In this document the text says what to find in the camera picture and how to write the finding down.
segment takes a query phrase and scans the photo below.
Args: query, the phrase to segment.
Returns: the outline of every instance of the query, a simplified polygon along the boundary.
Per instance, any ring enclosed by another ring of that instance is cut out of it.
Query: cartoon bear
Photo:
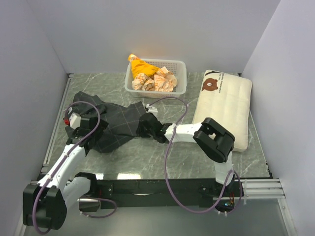
[[[207,91],[214,91],[217,90],[217,80],[212,79],[212,78],[208,78],[205,80],[205,82],[203,82],[203,86],[202,86],[202,90],[207,90]]]

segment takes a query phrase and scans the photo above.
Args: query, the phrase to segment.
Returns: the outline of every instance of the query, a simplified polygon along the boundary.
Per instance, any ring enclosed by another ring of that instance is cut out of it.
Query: gray checkered cloth
[[[100,112],[101,119],[109,123],[93,148],[98,152],[112,152],[136,137],[139,118],[146,112],[142,102],[123,107],[114,103],[103,102],[97,95],[90,96],[82,91],[75,94],[73,102],[77,101],[85,101],[95,105]],[[73,112],[79,115],[96,114],[94,108],[88,104],[76,104],[72,108]],[[70,137],[73,129],[67,126],[65,130]]]

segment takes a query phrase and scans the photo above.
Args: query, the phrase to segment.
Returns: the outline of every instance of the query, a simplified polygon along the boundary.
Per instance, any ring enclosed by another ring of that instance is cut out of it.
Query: white panel
[[[45,157],[66,73],[25,0],[0,1],[0,221],[11,236]]]
[[[243,71],[280,0],[28,0],[67,72],[125,72],[134,53]]]
[[[298,233],[314,235],[315,1],[282,0],[245,70],[266,159]]]

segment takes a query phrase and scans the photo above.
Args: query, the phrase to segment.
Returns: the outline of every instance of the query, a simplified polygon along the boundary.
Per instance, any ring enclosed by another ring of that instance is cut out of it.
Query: pillow
[[[245,151],[251,89],[252,82],[248,79],[207,70],[192,123],[213,118],[235,136],[234,151]]]

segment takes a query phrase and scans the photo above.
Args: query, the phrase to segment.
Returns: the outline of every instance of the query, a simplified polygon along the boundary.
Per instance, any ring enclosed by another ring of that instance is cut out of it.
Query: plastic basket
[[[125,78],[125,89],[134,97],[179,97],[186,92],[187,85],[187,71],[186,65],[180,60],[160,60],[160,59],[142,59],[145,62],[162,68],[165,66],[169,71],[172,71],[177,78],[177,86],[172,92],[158,92],[158,91],[142,91],[134,90],[131,86],[133,81],[131,64],[129,63]]]

